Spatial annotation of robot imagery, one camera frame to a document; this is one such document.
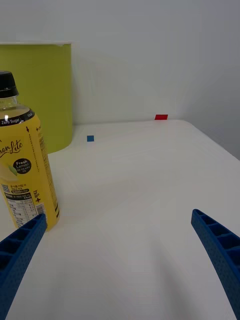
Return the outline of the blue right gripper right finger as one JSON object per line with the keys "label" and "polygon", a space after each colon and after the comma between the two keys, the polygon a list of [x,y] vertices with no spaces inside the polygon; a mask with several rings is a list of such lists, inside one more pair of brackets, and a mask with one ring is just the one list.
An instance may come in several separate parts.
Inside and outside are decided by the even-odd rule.
{"label": "blue right gripper right finger", "polygon": [[198,209],[192,211],[191,225],[210,258],[236,319],[240,319],[240,238]]}

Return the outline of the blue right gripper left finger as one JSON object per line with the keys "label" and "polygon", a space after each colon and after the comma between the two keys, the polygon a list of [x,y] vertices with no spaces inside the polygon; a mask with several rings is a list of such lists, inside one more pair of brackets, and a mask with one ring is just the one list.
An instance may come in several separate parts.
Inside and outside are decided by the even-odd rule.
{"label": "blue right gripper left finger", "polygon": [[0,242],[0,319],[4,320],[47,229],[41,213]]}

